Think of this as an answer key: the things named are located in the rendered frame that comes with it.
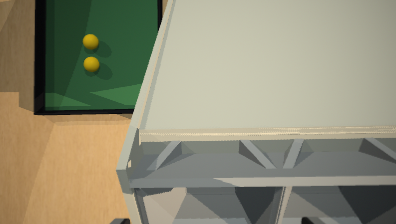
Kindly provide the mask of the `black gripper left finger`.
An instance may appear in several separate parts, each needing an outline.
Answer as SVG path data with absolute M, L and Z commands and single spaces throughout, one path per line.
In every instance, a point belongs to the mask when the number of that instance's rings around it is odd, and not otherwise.
M 115 218 L 110 224 L 130 224 L 129 218 Z

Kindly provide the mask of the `yellow ball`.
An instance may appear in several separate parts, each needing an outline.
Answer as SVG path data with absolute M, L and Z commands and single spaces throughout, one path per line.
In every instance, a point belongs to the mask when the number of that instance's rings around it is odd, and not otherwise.
M 84 68 L 89 72 L 97 71 L 99 66 L 99 61 L 95 57 L 88 57 L 84 61 Z
M 87 49 L 93 50 L 98 47 L 99 40 L 95 35 L 88 34 L 83 38 L 83 44 Z

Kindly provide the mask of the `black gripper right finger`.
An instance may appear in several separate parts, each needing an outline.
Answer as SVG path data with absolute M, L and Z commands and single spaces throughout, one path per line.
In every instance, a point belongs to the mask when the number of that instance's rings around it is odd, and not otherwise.
M 302 217 L 301 224 L 325 224 L 318 217 Z

